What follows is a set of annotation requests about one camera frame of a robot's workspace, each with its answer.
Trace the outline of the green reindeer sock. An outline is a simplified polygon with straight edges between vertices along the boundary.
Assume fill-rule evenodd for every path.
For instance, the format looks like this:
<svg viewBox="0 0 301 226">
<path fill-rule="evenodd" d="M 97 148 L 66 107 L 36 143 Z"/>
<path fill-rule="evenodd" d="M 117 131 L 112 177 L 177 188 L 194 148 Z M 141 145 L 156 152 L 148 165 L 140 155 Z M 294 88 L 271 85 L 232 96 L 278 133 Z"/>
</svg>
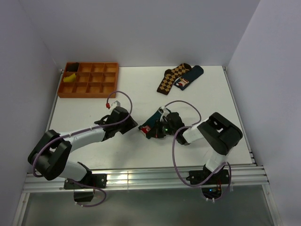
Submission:
<svg viewBox="0 0 301 226">
<path fill-rule="evenodd" d="M 146 122 L 138 127 L 138 129 L 142 132 L 142 134 L 150 139 L 153 137 L 151 135 L 151 131 L 155 132 L 156 122 L 160 121 L 162 113 L 160 110 L 157 110 Z"/>
</svg>

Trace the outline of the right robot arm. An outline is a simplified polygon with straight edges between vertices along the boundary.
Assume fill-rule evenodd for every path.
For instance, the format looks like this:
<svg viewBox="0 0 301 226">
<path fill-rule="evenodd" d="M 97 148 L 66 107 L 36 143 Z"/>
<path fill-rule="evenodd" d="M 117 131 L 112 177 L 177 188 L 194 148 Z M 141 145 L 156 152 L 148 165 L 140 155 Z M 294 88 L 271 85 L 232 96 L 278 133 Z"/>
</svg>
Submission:
<svg viewBox="0 0 301 226">
<path fill-rule="evenodd" d="M 149 118 L 149 121 L 153 119 L 155 121 L 152 126 L 139 127 L 147 139 L 162 139 L 169 135 L 174 136 L 181 145 L 189 145 L 199 139 L 205 139 L 213 148 L 214 152 L 203 169 L 190 172 L 189 177 L 186 178 L 192 185 L 196 185 L 198 182 L 212 184 L 219 179 L 222 179 L 224 183 L 230 181 L 229 178 L 225 178 L 230 175 L 230 170 L 223 168 L 228 154 L 243 137 L 241 130 L 236 125 L 217 112 L 191 127 L 184 125 L 177 112 L 162 113 L 161 116 L 156 113 Z"/>
</svg>

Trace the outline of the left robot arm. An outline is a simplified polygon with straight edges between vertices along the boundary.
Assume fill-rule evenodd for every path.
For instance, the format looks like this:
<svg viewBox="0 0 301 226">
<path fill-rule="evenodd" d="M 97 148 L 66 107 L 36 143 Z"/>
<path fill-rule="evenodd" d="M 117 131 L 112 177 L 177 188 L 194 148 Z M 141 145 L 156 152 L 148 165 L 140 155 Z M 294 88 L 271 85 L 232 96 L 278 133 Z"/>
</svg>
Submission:
<svg viewBox="0 0 301 226">
<path fill-rule="evenodd" d="M 93 186 L 92 171 L 81 162 L 68 161 L 69 155 L 89 144 L 106 141 L 118 132 L 125 134 L 137 125 L 125 108 L 116 106 L 90 128 L 70 133 L 48 130 L 29 154 L 28 162 L 48 181 L 61 177 L 75 181 L 81 188 Z"/>
</svg>

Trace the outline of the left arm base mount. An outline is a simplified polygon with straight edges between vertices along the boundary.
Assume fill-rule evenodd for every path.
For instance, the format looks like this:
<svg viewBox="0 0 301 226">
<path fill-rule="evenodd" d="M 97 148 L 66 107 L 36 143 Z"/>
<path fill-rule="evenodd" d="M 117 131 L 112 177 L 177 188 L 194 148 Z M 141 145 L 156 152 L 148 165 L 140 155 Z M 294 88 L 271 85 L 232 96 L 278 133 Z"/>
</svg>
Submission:
<svg viewBox="0 0 301 226">
<path fill-rule="evenodd" d="M 106 188 L 106 183 L 107 174 L 90 174 L 79 182 L 66 179 L 63 188 L 64 190 L 73 190 L 73 199 L 77 205 L 94 207 L 105 201 L 107 194 L 103 189 Z M 103 193 L 102 200 L 95 204 L 88 204 L 93 200 L 96 191 Z"/>
</svg>

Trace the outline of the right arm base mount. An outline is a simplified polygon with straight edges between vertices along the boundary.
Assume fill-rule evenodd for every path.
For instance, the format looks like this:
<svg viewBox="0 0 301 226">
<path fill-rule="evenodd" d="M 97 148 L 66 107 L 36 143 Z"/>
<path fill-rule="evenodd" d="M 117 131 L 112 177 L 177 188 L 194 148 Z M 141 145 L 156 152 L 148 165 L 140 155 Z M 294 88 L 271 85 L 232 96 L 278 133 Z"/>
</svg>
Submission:
<svg viewBox="0 0 301 226">
<path fill-rule="evenodd" d="M 203 182 L 210 173 L 211 172 L 205 167 L 202 170 L 191 170 L 186 180 L 189 181 L 191 185 L 197 185 Z M 230 184 L 231 175 L 227 169 L 222 168 L 203 184 L 208 187 L 201 187 L 201 191 L 205 198 L 213 201 L 219 199 L 225 192 L 230 191 Z"/>
</svg>

